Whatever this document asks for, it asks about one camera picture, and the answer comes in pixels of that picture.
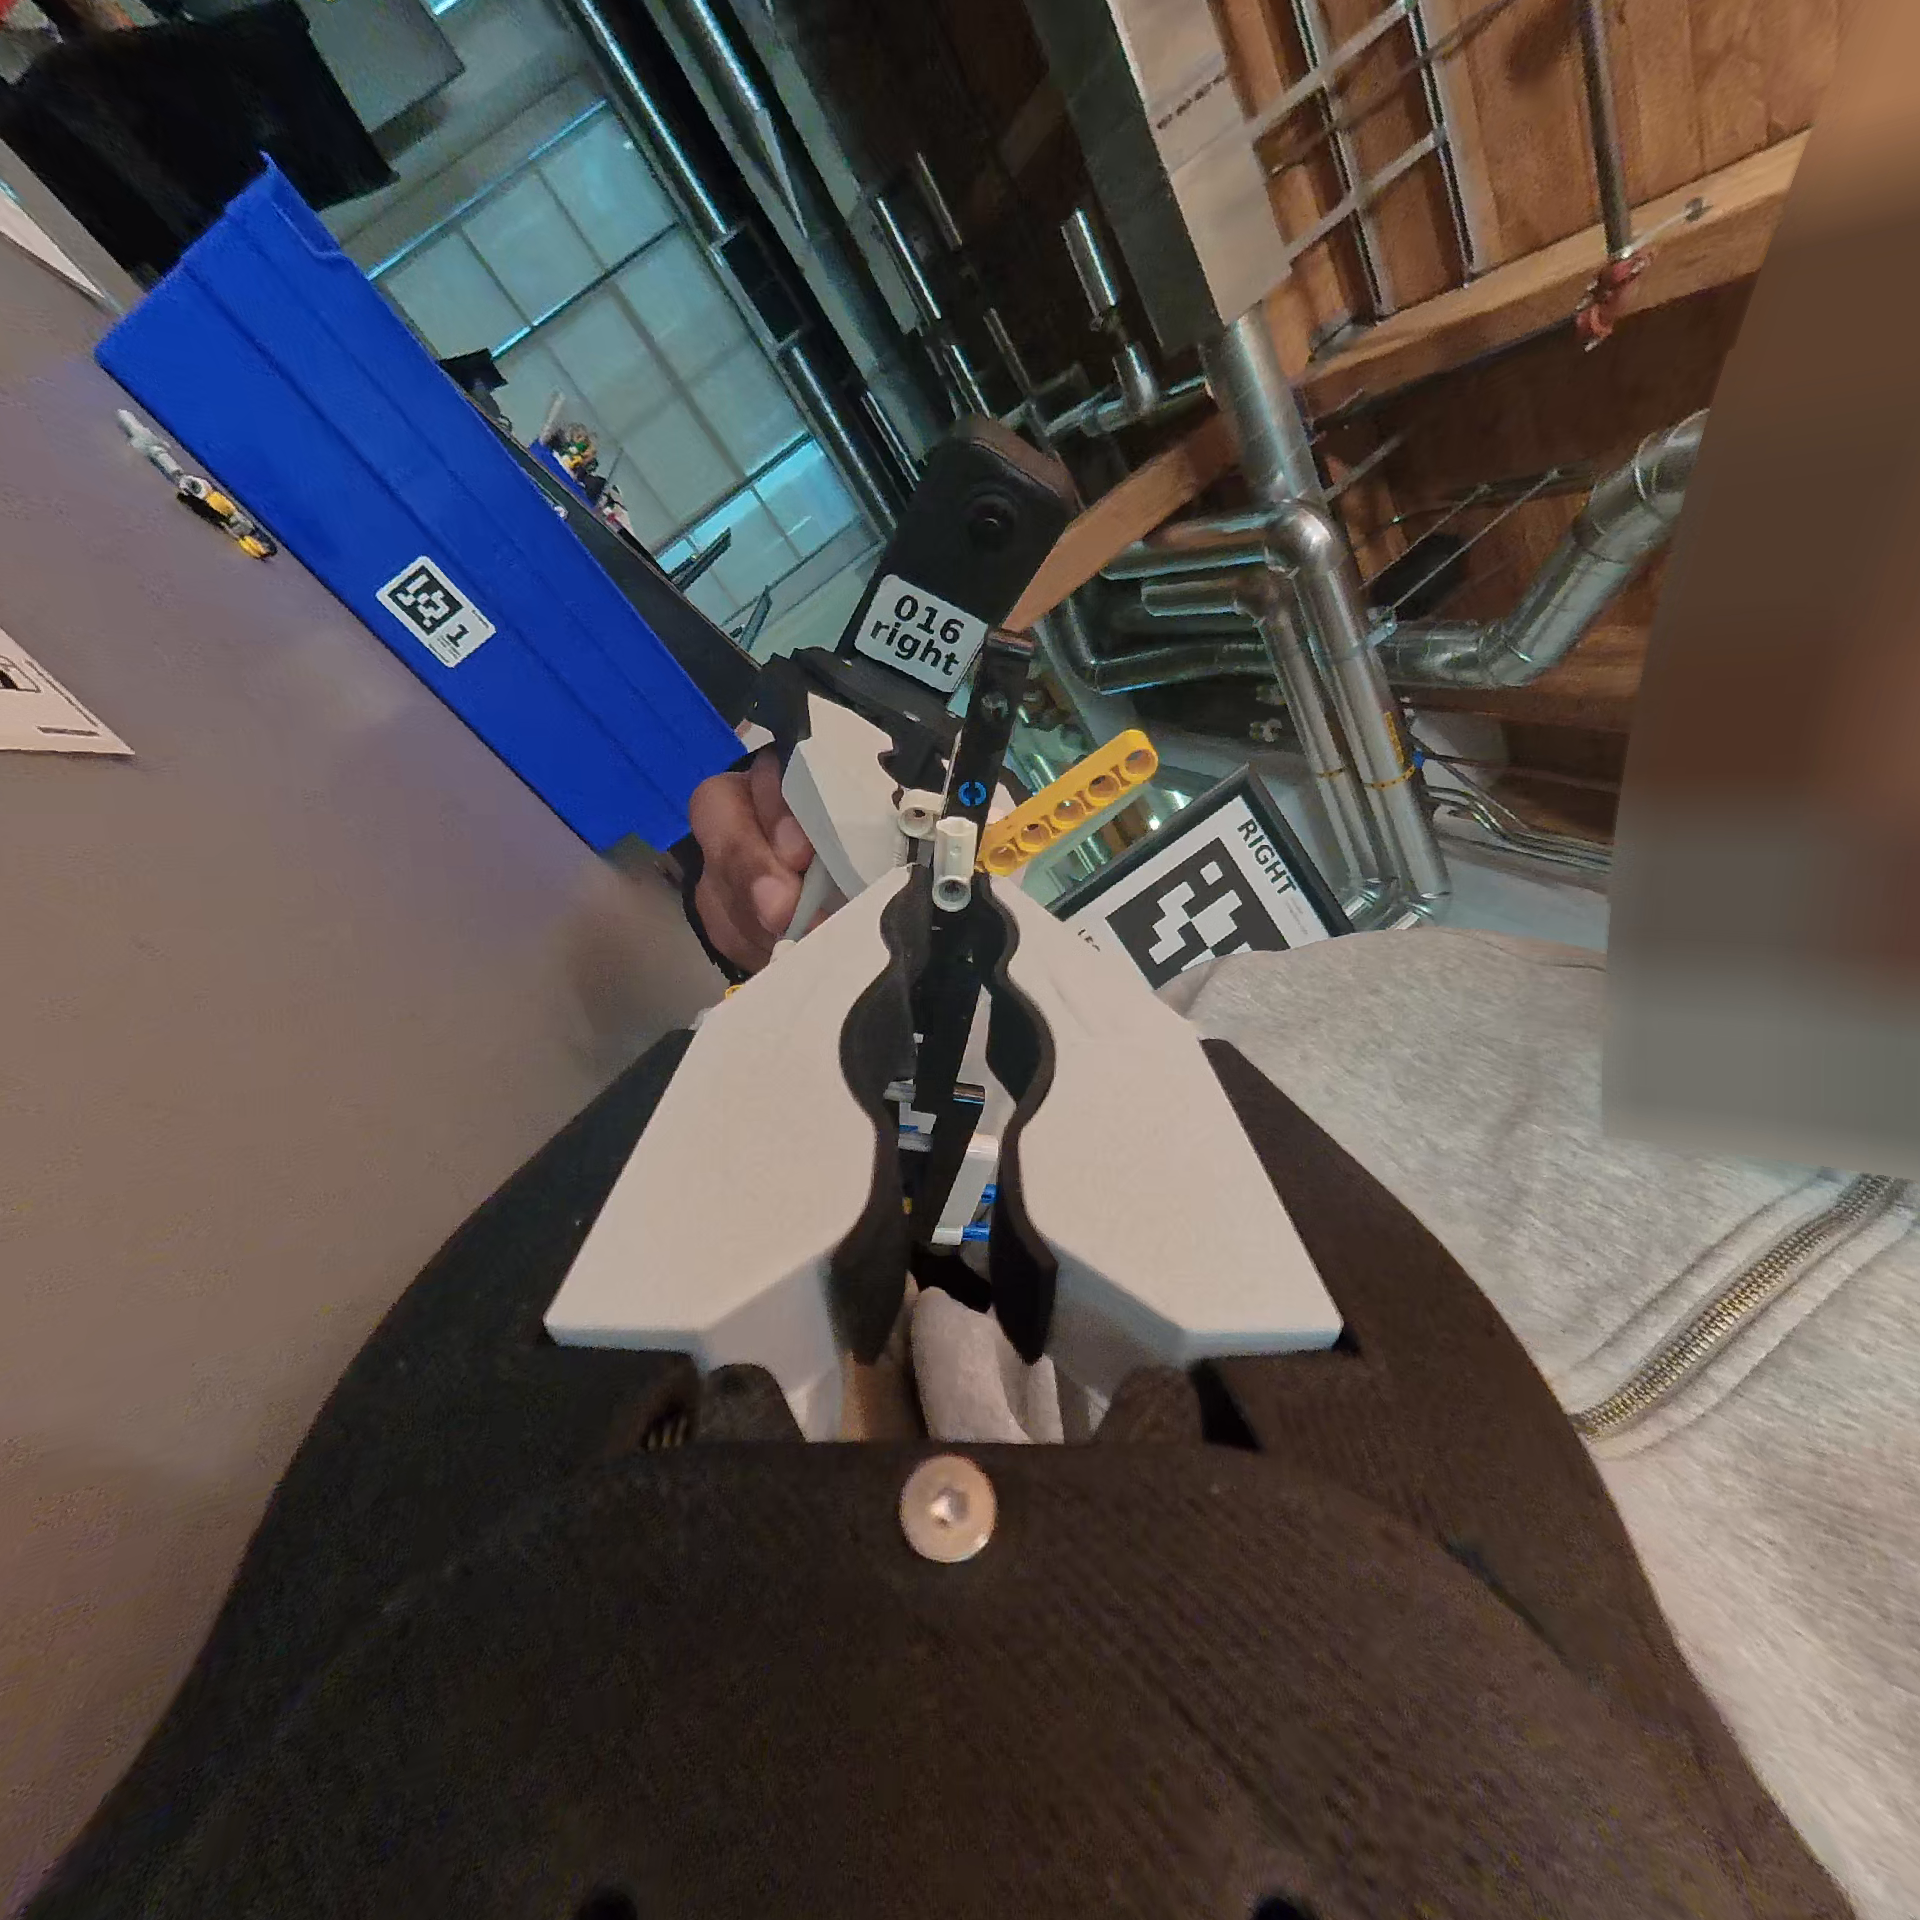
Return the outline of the wooden beam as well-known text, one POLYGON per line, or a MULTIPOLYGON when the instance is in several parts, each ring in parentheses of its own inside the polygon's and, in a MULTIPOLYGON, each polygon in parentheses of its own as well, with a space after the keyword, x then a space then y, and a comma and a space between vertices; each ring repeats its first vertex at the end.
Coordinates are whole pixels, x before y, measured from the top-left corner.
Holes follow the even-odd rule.
MULTIPOLYGON (((1805 147, 1807 132, 1792 135, 1648 203, 1658 231, 1648 266, 1624 291, 1624 315, 1637 319, 1755 275, 1805 147)), ((1589 226, 1384 319, 1355 347, 1302 374, 1298 396, 1307 398, 1309 418, 1331 420, 1357 399, 1446 378, 1570 324, 1600 275, 1600 258, 1602 231, 1589 226)), ((1159 530, 1238 465, 1222 417, 1208 417, 1164 449, 1068 525, 1015 603, 1012 628, 1029 631, 1116 562, 1130 542, 1159 530)))

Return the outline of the scattered loose lego pieces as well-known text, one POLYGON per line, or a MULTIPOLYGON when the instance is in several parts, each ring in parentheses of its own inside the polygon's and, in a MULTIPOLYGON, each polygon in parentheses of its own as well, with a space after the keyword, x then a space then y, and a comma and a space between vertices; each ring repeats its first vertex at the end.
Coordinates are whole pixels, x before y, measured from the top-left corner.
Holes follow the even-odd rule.
POLYGON ((274 561, 278 555, 276 540, 227 489, 186 469, 167 444, 128 410, 117 410, 114 418, 132 450, 167 479, 175 503, 215 525, 254 561, 274 561))

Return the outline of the silver round metal duct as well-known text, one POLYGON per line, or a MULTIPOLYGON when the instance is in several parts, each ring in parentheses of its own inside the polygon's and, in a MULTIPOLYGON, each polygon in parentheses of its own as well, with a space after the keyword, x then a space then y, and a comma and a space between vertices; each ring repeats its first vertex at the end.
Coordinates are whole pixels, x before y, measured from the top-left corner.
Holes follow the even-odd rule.
POLYGON ((1388 922, 1435 922, 1451 900, 1402 708, 1374 653, 1351 543, 1311 460, 1306 414, 1263 302, 1203 346, 1203 370, 1238 452, 1263 555, 1296 607, 1315 708, 1336 739, 1332 789, 1357 814, 1357 851, 1388 922))

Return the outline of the grey zip hoodie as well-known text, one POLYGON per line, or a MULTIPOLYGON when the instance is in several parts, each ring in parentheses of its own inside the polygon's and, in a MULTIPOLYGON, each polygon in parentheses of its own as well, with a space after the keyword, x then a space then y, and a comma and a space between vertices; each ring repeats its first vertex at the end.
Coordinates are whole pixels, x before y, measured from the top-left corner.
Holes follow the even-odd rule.
POLYGON ((1610 1138, 1602 985, 1594 950, 1415 927, 1164 999, 1464 1266, 1765 1789, 1859 1916, 1916 1916, 1916 1182, 1610 1138))

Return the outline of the silver elbow metal duct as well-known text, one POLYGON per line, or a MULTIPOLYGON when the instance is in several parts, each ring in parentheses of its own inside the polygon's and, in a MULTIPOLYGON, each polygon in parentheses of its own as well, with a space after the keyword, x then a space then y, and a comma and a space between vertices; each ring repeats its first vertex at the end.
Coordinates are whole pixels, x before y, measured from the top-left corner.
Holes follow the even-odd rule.
POLYGON ((1504 691, 1528 685, 1586 638, 1674 534, 1708 431, 1698 410, 1598 479, 1519 599, 1487 621, 1413 620, 1380 631, 1375 661, 1402 687, 1504 691))

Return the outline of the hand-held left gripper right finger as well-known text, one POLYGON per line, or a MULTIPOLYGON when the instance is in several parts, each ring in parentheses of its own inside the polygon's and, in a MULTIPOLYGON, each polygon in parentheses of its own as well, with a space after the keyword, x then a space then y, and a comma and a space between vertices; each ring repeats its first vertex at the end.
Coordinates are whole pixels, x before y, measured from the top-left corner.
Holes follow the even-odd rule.
POLYGON ((1195 1029, 1016 886, 979 900, 1012 1100, 988 1273, 1019 1359, 1111 1398, 1142 1369, 1331 1350, 1341 1314, 1195 1029))

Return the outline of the person's right hand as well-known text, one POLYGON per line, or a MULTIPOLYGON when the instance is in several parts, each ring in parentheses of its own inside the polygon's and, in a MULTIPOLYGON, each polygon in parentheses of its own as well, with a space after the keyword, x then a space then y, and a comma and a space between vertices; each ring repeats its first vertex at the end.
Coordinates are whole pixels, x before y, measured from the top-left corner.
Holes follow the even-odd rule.
POLYGON ((763 971, 800 905, 813 866, 783 799, 778 748, 703 780, 688 802, 682 898, 709 957, 739 983, 763 971))

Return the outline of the blue plastic bin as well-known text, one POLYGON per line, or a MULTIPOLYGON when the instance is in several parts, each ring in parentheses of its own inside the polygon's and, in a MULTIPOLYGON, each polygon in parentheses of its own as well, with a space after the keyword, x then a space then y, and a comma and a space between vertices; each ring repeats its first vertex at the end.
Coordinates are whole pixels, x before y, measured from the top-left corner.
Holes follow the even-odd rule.
POLYGON ((590 847, 688 835, 731 722, 274 159, 93 357, 590 847))

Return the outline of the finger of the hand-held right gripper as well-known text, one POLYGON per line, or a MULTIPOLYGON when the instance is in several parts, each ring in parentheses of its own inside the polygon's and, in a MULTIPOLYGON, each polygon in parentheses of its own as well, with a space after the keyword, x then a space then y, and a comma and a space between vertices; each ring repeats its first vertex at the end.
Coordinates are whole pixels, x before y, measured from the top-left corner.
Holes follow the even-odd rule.
POLYGON ((853 708, 806 703, 806 732, 783 764, 783 805, 845 900, 904 859, 899 781, 879 764, 892 748, 892 735, 853 708))

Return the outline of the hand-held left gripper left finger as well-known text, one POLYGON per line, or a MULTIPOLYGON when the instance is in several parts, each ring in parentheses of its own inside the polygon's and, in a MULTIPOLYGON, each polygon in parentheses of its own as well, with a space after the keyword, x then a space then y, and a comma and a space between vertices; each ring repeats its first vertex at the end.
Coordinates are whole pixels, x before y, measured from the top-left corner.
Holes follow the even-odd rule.
POLYGON ((878 878, 698 1023, 544 1313, 556 1343, 755 1365, 806 1439, 838 1437, 854 1335, 832 1252, 895 1146, 850 1091, 842 1038, 914 876, 878 878))

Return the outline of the white printed paper sheet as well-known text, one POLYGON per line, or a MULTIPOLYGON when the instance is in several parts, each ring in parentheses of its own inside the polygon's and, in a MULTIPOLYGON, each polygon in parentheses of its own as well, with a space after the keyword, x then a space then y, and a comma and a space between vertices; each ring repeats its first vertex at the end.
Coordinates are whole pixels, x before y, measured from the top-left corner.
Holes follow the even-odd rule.
POLYGON ((82 266, 66 254, 60 243, 42 228, 34 217, 21 205, 15 194, 3 183, 3 243, 6 249, 31 258, 39 268, 55 275, 62 284, 70 286, 84 300, 88 300, 96 309, 104 314, 114 314, 110 298, 104 291, 82 269, 82 266))
POLYGON ((132 758, 134 749, 3 633, 3 754, 132 758))

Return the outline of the lego technic assembly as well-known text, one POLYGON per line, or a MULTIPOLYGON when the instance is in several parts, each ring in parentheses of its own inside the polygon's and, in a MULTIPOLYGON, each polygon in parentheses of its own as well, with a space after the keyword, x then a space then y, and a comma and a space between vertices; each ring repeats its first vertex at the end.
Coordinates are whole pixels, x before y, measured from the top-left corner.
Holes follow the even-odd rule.
POLYGON ((918 1146, 903 1153, 903 1207, 914 1249, 934 1258, 960 1252, 996 1179, 998 1143, 983 1121, 990 1071, 984 1045, 974 1041, 990 965, 1007 945, 991 886, 1019 881, 1035 857, 1133 799, 1162 767, 1147 734, 1130 726, 994 821, 1034 657, 1027 641, 988 638, 904 895, 925 939, 908 989, 916 1051, 900 1108, 918 1121, 918 1146))

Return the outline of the large glass window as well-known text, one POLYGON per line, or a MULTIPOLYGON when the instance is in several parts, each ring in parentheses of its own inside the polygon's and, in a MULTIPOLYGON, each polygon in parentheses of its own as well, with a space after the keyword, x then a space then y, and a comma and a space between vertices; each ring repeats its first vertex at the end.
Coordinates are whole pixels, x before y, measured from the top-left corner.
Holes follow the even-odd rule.
POLYGON ((874 522, 615 110, 570 81, 434 183, 445 207, 367 275, 437 357, 492 351, 517 442, 591 439, 662 567, 727 548, 690 597, 779 617, 876 550, 874 522))

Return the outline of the rectangular metal duct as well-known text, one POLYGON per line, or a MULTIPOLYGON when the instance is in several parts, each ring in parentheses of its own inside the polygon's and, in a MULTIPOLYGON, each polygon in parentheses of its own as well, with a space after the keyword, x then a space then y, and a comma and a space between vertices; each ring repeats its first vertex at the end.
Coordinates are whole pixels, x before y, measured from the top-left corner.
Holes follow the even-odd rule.
POLYGON ((1211 5, 1027 12, 1159 346, 1207 346, 1288 276, 1211 5))

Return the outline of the framed black white marker sign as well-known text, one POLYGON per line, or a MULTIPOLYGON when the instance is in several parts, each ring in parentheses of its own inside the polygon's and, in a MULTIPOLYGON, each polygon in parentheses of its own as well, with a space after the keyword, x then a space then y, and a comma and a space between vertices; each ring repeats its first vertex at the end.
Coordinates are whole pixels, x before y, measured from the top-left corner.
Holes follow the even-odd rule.
POLYGON ((1247 766, 1052 905, 1152 991, 1237 954, 1347 937, 1354 922, 1247 766))

